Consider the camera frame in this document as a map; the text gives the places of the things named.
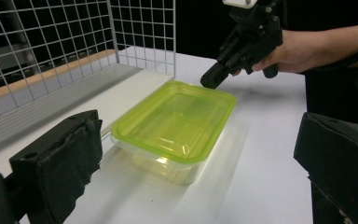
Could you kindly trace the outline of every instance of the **yellow-green lid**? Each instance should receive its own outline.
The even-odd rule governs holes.
[[[114,138],[167,161],[204,161],[236,104],[227,92],[169,81],[111,128]]]

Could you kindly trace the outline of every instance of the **wire grid panel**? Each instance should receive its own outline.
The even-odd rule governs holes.
[[[111,1],[117,60],[174,75],[174,7],[174,0]]]
[[[174,74],[167,2],[0,0],[0,116],[116,63]]]

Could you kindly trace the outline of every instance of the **white tabletop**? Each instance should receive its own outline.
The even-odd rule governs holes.
[[[177,54],[176,80],[200,85],[213,64]],[[232,93],[237,105],[194,183],[180,186],[134,168],[106,137],[101,170],[65,223],[312,223],[308,174],[293,159],[306,111],[304,78],[242,72],[218,90]],[[0,152],[3,173],[7,153]]]

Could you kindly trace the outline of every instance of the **plastic food container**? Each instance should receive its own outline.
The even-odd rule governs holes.
[[[169,81],[112,127],[132,163],[178,184],[193,182],[236,99],[227,92]]]

